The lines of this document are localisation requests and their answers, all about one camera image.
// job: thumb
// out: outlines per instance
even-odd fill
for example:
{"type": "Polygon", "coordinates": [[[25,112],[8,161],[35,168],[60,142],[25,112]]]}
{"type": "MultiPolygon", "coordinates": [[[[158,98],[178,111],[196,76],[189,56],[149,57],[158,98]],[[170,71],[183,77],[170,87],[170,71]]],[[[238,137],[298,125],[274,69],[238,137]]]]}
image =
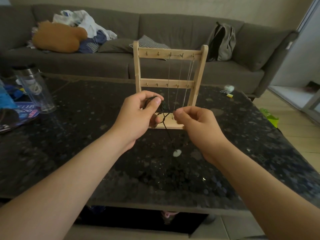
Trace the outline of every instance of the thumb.
{"type": "Polygon", "coordinates": [[[150,114],[150,117],[157,111],[161,103],[161,98],[155,97],[152,99],[145,108],[145,111],[150,114]]]}
{"type": "Polygon", "coordinates": [[[193,121],[193,119],[184,112],[183,108],[179,108],[174,112],[174,116],[176,117],[177,121],[185,126],[190,124],[190,122],[193,121]]]}

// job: plush toy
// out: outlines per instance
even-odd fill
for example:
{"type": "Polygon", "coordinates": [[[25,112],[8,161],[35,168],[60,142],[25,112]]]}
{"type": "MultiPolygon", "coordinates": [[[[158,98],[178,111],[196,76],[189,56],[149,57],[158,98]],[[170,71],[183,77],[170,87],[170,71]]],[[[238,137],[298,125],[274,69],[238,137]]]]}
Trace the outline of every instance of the plush toy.
{"type": "Polygon", "coordinates": [[[79,49],[80,42],[87,38],[87,31],[81,27],[49,21],[38,24],[38,32],[32,38],[38,49],[60,53],[73,53],[79,49]]]}

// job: wooden loom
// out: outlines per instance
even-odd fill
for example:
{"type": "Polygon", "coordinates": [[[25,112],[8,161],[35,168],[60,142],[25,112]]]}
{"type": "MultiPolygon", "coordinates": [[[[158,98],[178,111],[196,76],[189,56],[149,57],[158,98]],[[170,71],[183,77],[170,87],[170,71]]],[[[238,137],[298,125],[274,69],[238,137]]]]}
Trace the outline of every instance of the wooden loom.
{"type": "MultiPolygon", "coordinates": [[[[183,50],[183,49],[163,49],[163,48],[141,48],[139,42],[133,42],[133,58],[134,58],[134,73],[136,81],[136,92],[141,92],[142,87],[159,87],[159,88],[177,88],[177,89],[191,89],[187,106],[195,106],[200,83],[202,79],[203,70],[205,68],[206,59],[208,54],[208,46],[203,45],[201,50],[183,50]],[[198,60],[199,64],[195,70],[193,80],[171,80],[168,79],[150,79],[141,78],[140,70],[140,58],[151,58],[151,59],[170,59],[174,60],[198,60]]],[[[174,120],[173,114],[166,116],[165,124],[167,129],[182,129],[183,125],[177,124],[174,120]]],[[[163,123],[157,125],[156,129],[164,129],[163,123]]]]}

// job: water bottle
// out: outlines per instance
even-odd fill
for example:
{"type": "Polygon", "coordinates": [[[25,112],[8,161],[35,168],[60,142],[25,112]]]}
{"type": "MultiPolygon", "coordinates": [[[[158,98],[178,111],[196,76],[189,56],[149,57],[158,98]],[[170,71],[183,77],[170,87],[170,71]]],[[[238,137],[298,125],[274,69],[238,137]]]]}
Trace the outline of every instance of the water bottle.
{"type": "Polygon", "coordinates": [[[13,99],[7,93],[0,80],[0,109],[16,109],[18,106],[14,103],[13,99]]]}
{"type": "Polygon", "coordinates": [[[51,94],[35,64],[13,66],[12,69],[40,113],[48,114],[56,110],[51,94]]]}

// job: black table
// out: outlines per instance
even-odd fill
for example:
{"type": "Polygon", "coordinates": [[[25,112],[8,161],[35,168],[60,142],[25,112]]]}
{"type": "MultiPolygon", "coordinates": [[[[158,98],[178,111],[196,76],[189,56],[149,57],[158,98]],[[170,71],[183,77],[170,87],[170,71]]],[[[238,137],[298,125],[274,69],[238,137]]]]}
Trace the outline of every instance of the black table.
{"type": "MultiPolygon", "coordinates": [[[[132,80],[46,79],[58,106],[0,135],[0,197],[14,198],[67,162],[114,123],[132,80]]],[[[168,89],[152,91],[168,97],[168,89]]],[[[241,92],[228,98],[201,86],[197,105],[211,109],[226,137],[242,152],[320,207],[320,176],[241,92]]],[[[170,89],[174,108],[176,89],[170,89]]],[[[182,104],[184,90],[178,93],[182,104]]],[[[204,160],[183,130],[149,129],[122,155],[88,204],[220,215],[250,215],[225,177],[204,160]]]]}

